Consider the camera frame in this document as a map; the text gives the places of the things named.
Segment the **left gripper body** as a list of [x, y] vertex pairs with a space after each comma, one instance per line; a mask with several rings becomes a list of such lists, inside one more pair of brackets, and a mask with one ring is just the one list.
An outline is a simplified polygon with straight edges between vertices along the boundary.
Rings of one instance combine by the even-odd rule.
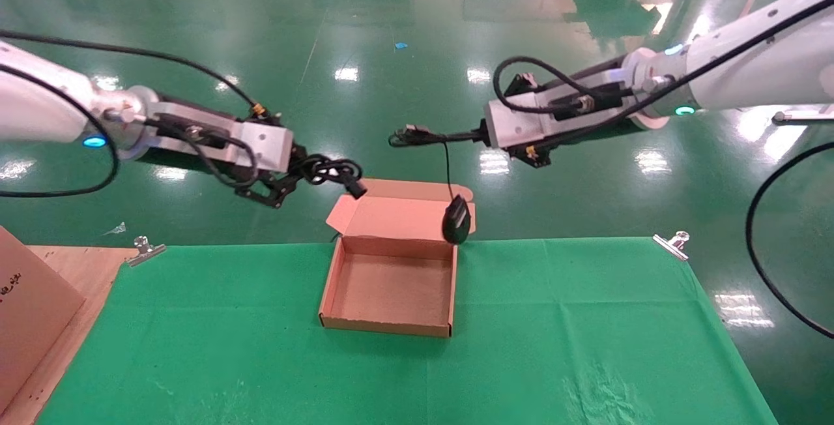
[[[246, 122], [232, 114], [210, 110], [179, 99], [152, 102], [151, 117], [178, 130], [196, 125], [206, 131], [238, 140], [251, 149], [260, 171], [284, 172], [289, 167], [294, 134], [280, 125]], [[250, 155], [236, 145], [227, 145], [214, 137], [206, 137], [199, 144], [200, 149], [214, 161], [218, 169], [225, 170], [230, 166], [247, 169], [251, 166]], [[209, 172], [187, 142], [177, 138], [175, 134], [157, 128], [151, 130], [151, 161], [159, 166]]]

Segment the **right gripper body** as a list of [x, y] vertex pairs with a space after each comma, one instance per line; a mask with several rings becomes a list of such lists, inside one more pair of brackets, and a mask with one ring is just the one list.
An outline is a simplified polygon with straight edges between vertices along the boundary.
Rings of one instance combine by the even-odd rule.
[[503, 86], [504, 66], [492, 75], [495, 99], [485, 107], [489, 146], [507, 152], [549, 152], [561, 145], [611, 139], [642, 131], [640, 114], [625, 114], [643, 98], [642, 66], [591, 66], [540, 83], [516, 74]]

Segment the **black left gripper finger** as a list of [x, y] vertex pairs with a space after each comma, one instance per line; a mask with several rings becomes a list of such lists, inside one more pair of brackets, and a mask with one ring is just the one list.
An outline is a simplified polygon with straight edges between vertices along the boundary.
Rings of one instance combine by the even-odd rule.
[[295, 192], [303, 179], [297, 173], [277, 176], [275, 173], [259, 173], [254, 184], [235, 189], [236, 196], [252, 200], [269, 208], [280, 209], [289, 194]]
[[293, 143], [290, 152], [290, 175], [298, 178], [316, 178], [315, 167], [320, 161], [320, 154], [309, 154], [304, 146]]

